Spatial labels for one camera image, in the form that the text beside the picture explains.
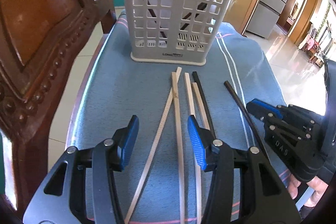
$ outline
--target white plastic basket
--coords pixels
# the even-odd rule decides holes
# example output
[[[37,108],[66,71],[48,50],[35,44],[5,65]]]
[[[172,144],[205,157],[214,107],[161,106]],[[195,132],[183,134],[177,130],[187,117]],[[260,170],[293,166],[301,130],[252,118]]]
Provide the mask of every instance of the white plastic basket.
[[[131,58],[139,62],[204,65],[229,2],[125,0]],[[197,10],[200,3],[207,4],[204,11]],[[188,13],[192,15],[183,19]],[[186,23],[188,27],[181,30]]]

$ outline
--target glossy floor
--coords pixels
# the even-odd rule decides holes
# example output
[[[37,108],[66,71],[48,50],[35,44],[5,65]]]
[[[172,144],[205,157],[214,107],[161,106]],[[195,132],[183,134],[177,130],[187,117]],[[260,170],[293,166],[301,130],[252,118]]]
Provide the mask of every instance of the glossy floor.
[[[245,34],[257,41],[265,52],[286,103],[323,115],[326,109],[324,67],[320,69],[309,63],[308,55],[299,50],[277,26],[268,39]]]
[[[319,114],[325,111],[325,86],[323,69],[308,63],[305,53],[287,39],[280,28],[275,27],[268,39],[251,33],[246,34],[257,41],[272,67],[282,88],[287,104],[295,104]],[[85,71],[102,36],[98,24],[90,40],[75,60],[62,100],[54,117],[49,136],[49,162],[51,168],[64,152],[72,108]]]

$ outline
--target doorway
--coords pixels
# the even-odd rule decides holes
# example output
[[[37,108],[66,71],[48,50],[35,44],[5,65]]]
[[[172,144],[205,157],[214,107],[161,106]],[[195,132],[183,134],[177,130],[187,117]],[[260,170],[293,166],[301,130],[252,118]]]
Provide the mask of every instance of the doorway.
[[[277,25],[288,34],[298,18],[298,15],[303,8],[305,0],[287,0],[285,7],[283,8],[280,17],[277,21]]]

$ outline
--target blue gripper pad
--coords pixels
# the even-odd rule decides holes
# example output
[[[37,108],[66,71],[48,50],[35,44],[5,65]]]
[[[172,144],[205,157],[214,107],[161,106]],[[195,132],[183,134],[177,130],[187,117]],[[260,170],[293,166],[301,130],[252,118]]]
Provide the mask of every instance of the blue gripper pad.
[[[139,118],[133,115],[126,128],[118,129],[115,135],[120,134],[118,145],[118,157],[120,159],[120,170],[128,165],[131,158],[135,141],[139,131]]]
[[[281,120],[282,120],[282,118],[284,117],[284,116],[281,114],[280,110],[279,110],[277,107],[274,107],[274,106],[272,106],[272,105],[270,105],[270,104],[268,104],[268,103],[265,103],[265,102],[263,102],[263,101],[261,101],[261,100],[259,100],[259,99],[253,99],[251,102],[254,103],[254,104],[257,104],[257,105],[259,105],[259,106],[261,106],[261,107],[263,107],[263,108],[265,108],[265,109],[268,109],[268,110],[269,110],[270,112],[272,112],[272,113],[276,116],[276,118],[278,118],[278,119],[281,119]]]
[[[194,154],[198,165],[202,170],[207,167],[207,150],[210,151],[210,146],[213,141],[210,130],[200,128],[195,116],[190,115],[188,118],[188,133],[193,146]]]

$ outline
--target human hand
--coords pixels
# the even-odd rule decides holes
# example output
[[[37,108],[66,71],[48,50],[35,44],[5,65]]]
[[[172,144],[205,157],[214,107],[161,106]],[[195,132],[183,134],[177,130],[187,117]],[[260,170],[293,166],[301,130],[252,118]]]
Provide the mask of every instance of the human hand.
[[[291,195],[292,199],[295,199],[298,194],[297,188],[301,184],[301,181],[298,181],[293,174],[289,177],[289,183],[287,186],[287,190]],[[311,195],[311,197],[307,200],[304,204],[307,207],[315,207],[318,201],[323,196],[324,192],[326,191],[328,184],[326,184],[323,180],[318,177],[314,177],[310,182],[307,182],[307,185],[315,190],[315,192]]]

